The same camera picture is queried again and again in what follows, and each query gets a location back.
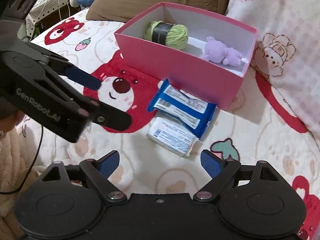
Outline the white tissue packet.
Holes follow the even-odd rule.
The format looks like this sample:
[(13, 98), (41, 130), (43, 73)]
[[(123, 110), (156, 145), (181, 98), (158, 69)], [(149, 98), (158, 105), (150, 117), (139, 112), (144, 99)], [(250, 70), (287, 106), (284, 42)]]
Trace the white tissue packet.
[(194, 144), (198, 141), (198, 138), (185, 127), (162, 117), (154, 120), (147, 136), (180, 157), (188, 157)]

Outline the pink checkered pillow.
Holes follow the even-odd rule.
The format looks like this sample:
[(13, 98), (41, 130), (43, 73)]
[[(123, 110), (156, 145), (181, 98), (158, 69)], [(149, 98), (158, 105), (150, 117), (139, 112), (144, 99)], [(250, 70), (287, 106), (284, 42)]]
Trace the pink checkered pillow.
[(257, 29), (251, 66), (319, 140), (319, 0), (230, 0), (227, 15)]

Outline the pink cardboard box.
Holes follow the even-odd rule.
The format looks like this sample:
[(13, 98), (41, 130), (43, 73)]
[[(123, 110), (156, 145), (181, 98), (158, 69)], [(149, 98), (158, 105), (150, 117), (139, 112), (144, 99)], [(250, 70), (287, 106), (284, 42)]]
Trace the pink cardboard box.
[[(188, 44), (176, 50), (147, 41), (143, 35), (151, 21), (185, 25)], [(132, 68), (169, 82), (183, 91), (227, 110), (237, 95), (252, 59), (257, 29), (200, 8), (161, 2), (125, 23), (115, 33), (125, 62)], [(238, 67), (200, 59), (213, 37), (244, 56)]]

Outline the green yarn ball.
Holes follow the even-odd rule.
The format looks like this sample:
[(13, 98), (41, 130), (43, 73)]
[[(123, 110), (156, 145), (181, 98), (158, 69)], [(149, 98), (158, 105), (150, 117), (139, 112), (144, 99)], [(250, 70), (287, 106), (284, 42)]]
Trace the green yarn ball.
[(143, 37), (147, 41), (183, 51), (187, 47), (189, 33), (188, 28), (182, 24), (151, 21)]

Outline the purple plush toy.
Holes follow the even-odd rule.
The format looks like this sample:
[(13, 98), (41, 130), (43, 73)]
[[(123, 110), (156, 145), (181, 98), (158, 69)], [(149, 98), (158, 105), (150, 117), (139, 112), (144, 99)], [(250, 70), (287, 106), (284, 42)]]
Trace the purple plush toy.
[(227, 47), (223, 42), (209, 36), (204, 46), (204, 53), (200, 58), (211, 63), (222, 63), (224, 66), (238, 67), (241, 65), (243, 55), (236, 49)]

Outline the bear print fleece blanket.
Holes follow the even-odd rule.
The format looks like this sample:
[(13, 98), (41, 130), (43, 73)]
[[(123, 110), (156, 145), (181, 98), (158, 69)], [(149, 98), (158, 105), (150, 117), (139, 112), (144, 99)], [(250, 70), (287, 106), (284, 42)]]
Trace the bear print fleece blanket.
[(306, 204), (299, 237), (319, 239), (319, 148), (275, 88), (249, 69), (230, 107), (216, 109), (206, 133), (195, 141), (187, 157), (180, 157), (149, 138), (154, 121), (163, 117), (161, 112), (147, 110), (161, 81), (124, 62), (114, 36), (122, 23), (88, 21), (86, 14), (81, 11), (59, 22), (34, 43), (45, 46), (48, 36), (60, 34), (71, 23), (75, 30), (47, 48), (95, 75), (102, 85), (89, 95), (129, 113), (132, 125), (118, 133), (90, 124), (76, 143), (70, 143), (27, 117), (18, 134), (31, 160), (43, 166), (56, 160), (76, 165), (117, 150), (120, 164), (110, 180), (126, 194), (195, 193), (209, 179), (200, 164), (202, 150), (243, 164), (266, 160)]

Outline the cluttered bedside table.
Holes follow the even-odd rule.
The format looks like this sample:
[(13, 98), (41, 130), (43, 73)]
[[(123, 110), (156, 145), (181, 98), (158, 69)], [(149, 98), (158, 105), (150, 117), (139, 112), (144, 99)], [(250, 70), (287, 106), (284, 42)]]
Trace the cluttered bedside table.
[(25, 20), (27, 36), (33, 39), (78, 11), (71, 7), (70, 0), (37, 0)]

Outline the blue tissue packet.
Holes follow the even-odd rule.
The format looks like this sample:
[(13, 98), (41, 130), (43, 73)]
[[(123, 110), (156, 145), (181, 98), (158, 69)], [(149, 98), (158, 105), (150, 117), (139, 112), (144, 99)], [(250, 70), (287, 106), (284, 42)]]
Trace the blue tissue packet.
[(164, 80), (150, 101), (147, 111), (159, 110), (177, 119), (197, 138), (201, 138), (211, 122), (217, 105), (200, 99), (190, 98)]

